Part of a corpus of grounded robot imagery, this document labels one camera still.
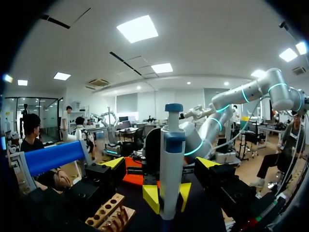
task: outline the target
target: sneaker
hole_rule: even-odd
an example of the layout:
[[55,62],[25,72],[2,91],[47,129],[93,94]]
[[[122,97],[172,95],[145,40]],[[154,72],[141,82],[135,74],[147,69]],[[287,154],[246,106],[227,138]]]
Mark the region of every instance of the sneaker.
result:
[[259,179],[255,183],[250,183],[250,186],[262,189],[264,187],[264,184],[265,184],[265,179]]

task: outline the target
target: black pants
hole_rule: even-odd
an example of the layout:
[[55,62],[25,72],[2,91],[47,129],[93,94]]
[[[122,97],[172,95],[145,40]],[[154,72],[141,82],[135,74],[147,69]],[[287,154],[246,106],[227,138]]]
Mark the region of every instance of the black pants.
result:
[[284,172],[289,177],[297,161],[297,158],[294,158],[293,164],[291,166],[289,173],[286,173],[289,169],[291,160],[292,160],[292,156],[290,155],[285,155],[285,154],[267,155],[263,159],[263,162],[257,174],[257,177],[261,179],[265,179],[268,168],[274,167],[274,166],[277,166],[280,171]]

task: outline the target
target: wooden test tube rack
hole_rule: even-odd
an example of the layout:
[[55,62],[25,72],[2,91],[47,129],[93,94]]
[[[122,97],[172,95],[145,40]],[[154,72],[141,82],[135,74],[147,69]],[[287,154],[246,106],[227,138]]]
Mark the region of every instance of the wooden test tube rack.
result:
[[135,214],[135,210],[122,206],[124,198],[116,193],[86,220],[86,224],[104,232],[121,232]]

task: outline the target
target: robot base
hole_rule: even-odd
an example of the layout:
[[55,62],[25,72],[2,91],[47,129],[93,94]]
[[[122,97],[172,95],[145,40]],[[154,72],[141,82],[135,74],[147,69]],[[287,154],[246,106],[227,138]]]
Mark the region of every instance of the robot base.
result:
[[110,146],[106,145],[106,148],[104,149],[105,154],[109,156],[114,156],[114,157],[121,157],[121,146],[116,145],[116,146]]

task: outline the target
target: blue cap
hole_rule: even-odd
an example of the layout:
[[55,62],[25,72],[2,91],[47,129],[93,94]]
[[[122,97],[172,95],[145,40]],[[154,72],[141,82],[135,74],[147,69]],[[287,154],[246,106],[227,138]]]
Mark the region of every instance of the blue cap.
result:
[[170,103],[165,105],[165,111],[168,112],[182,112],[183,111],[183,105],[179,103]]

